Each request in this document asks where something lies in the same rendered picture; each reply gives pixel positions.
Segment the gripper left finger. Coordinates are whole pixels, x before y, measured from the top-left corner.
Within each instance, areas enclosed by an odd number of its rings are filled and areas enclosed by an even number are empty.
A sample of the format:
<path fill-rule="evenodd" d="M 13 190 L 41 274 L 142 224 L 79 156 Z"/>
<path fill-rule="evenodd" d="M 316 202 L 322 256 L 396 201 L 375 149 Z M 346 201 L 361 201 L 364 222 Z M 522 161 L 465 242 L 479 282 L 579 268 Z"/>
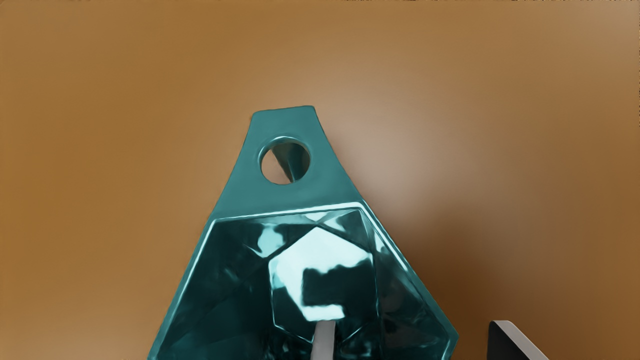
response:
<path fill-rule="evenodd" d="M 322 320 L 315 324 L 310 360 L 334 360 L 335 326 L 334 320 Z"/>

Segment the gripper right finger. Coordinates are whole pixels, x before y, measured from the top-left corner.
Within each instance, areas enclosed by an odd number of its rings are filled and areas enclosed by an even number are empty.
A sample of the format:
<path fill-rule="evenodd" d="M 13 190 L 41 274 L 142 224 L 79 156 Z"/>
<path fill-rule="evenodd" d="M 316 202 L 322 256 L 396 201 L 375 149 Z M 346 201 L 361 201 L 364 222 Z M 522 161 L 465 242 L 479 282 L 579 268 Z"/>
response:
<path fill-rule="evenodd" d="M 487 360 L 550 360 L 511 321 L 490 321 Z"/>

